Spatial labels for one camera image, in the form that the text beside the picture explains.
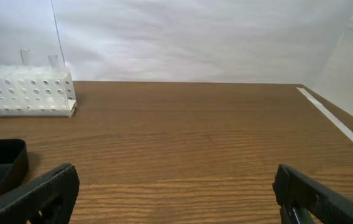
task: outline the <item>wood grain surface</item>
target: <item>wood grain surface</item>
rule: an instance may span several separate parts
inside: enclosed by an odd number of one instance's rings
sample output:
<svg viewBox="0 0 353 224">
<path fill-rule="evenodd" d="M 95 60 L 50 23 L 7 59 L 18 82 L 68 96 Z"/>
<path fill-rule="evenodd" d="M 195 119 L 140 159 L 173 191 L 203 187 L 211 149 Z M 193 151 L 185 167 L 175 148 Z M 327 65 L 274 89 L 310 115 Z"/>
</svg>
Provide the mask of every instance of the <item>wood grain surface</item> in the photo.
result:
<svg viewBox="0 0 353 224">
<path fill-rule="evenodd" d="M 0 118 L 0 138 L 27 142 L 27 181 L 76 166 L 71 223 L 280 223 L 279 164 L 353 199 L 353 143 L 296 86 L 75 82 L 72 118 Z"/>
</svg>

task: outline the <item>white backdrop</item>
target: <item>white backdrop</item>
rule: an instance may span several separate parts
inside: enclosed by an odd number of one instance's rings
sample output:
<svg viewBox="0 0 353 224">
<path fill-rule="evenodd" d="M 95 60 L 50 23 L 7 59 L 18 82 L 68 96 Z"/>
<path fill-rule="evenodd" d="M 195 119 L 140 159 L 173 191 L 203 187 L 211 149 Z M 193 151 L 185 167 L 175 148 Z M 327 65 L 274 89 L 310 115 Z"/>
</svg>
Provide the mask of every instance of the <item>white backdrop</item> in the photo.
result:
<svg viewBox="0 0 353 224">
<path fill-rule="evenodd" d="M 53 0 L 75 80 L 312 83 L 353 0 Z M 0 0 L 0 63 L 60 54 L 49 0 Z"/>
</svg>

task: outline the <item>test tube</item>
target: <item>test tube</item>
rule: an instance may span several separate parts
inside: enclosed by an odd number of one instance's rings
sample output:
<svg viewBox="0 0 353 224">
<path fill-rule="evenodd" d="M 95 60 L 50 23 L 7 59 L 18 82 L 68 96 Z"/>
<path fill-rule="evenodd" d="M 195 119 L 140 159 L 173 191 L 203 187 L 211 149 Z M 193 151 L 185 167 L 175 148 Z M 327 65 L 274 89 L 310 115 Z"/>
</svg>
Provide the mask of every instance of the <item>test tube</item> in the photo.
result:
<svg viewBox="0 0 353 224">
<path fill-rule="evenodd" d="M 57 55 L 48 55 L 48 60 L 50 61 L 52 70 L 59 70 L 59 62 Z"/>
<path fill-rule="evenodd" d="M 21 58 L 23 66 L 30 65 L 30 50 L 29 49 L 21 49 Z"/>
</svg>

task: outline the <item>white line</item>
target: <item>white line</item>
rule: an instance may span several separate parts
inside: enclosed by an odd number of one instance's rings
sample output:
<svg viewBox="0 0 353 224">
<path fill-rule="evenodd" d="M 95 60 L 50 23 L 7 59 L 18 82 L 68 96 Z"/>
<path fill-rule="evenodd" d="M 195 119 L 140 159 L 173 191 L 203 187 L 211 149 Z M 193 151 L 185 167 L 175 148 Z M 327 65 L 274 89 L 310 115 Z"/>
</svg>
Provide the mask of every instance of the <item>white line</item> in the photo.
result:
<svg viewBox="0 0 353 224">
<path fill-rule="evenodd" d="M 339 128 L 352 142 L 353 142 L 353 132 L 345 126 L 342 122 L 338 120 L 330 111 L 328 111 L 317 99 L 315 99 L 310 93 L 308 93 L 304 88 L 297 89 L 304 94 L 310 102 L 312 102 L 326 117 L 333 122 L 337 128 Z"/>
</svg>

